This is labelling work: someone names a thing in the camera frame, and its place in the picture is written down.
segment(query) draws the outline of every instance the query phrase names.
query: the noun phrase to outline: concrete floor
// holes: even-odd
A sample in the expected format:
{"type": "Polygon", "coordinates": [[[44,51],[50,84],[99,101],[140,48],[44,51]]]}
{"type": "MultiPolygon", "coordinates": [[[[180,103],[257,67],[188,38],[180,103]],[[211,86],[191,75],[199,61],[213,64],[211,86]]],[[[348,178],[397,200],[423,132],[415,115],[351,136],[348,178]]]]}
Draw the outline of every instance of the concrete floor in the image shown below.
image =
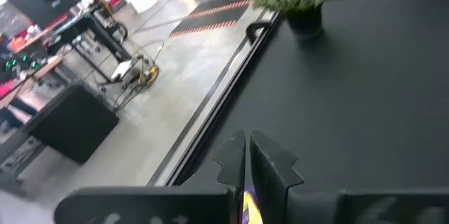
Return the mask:
{"type": "MultiPolygon", "coordinates": [[[[159,0],[139,15],[129,6],[116,14],[128,26],[135,43],[165,41],[157,59],[161,73],[148,92],[134,98],[120,113],[119,125],[83,166],[49,147],[44,150],[22,174],[25,185],[34,192],[30,194],[34,206],[51,212],[63,197],[80,187],[146,186],[152,177],[151,184],[163,185],[249,52],[249,44],[241,44],[245,28],[262,16],[261,10],[250,7],[234,26],[169,39],[180,20],[170,21],[185,17],[200,1],[159,0]],[[206,96],[214,85],[215,92],[206,96]],[[169,151],[172,157],[164,160],[169,151]],[[163,160],[166,167],[154,176],[163,160]]],[[[158,46],[152,44],[145,50],[153,55],[158,46]]],[[[93,59],[108,74],[116,67],[115,60],[106,53],[94,55],[93,59]]],[[[91,83],[100,80],[76,55],[67,56],[65,64],[91,83]]]]}

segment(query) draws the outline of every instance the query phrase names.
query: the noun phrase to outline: floor mat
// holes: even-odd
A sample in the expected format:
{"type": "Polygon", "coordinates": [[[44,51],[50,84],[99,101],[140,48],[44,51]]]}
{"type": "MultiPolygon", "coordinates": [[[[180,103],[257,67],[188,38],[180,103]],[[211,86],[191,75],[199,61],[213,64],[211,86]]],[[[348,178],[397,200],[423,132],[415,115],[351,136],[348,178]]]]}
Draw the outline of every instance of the floor mat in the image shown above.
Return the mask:
{"type": "Polygon", "coordinates": [[[170,33],[170,37],[234,25],[245,13],[249,2],[250,0],[212,0],[202,3],[170,33]]]}

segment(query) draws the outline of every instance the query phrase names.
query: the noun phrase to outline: black plant pot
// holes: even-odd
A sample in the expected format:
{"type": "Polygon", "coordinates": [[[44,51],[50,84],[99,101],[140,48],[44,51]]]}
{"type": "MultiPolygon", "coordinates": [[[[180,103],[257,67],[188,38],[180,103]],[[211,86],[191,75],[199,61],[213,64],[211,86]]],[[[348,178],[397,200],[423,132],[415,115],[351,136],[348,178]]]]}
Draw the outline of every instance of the black plant pot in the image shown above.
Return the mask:
{"type": "Polygon", "coordinates": [[[289,12],[286,19],[298,39],[310,39],[321,33],[321,4],[305,11],[289,12]]]}

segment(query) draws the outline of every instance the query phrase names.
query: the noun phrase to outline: black tabletop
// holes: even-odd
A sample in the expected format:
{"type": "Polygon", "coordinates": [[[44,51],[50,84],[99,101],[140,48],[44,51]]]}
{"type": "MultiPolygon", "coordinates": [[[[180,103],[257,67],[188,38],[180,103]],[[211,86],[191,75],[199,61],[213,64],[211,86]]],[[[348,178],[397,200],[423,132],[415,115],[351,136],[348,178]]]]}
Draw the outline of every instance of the black tabletop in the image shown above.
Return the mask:
{"type": "Polygon", "coordinates": [[[327,0],[323,26],[301,44],[280,24],[211,151],[258,130],[299,157],[303,190],[449,185],[449,0],[327,0]]]}

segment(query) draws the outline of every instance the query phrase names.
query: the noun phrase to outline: black handle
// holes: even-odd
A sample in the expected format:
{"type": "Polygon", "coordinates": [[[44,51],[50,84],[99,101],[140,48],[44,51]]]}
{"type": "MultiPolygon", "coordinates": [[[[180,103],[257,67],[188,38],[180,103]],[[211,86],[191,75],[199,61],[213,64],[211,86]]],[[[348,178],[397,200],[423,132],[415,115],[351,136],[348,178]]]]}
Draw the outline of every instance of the black handle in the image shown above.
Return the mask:
{"type": "Polygon", "coordinates": [[[264,27],[271,27],[272,23],[270,21],[261,20],[261,21],[255,21],[246,28],[246,36],[248,37],[248,40],[251,45],[253,45],[255,39],[257,38],[255,36],[255,32],[258,31],[261,28],[264,27]]]}

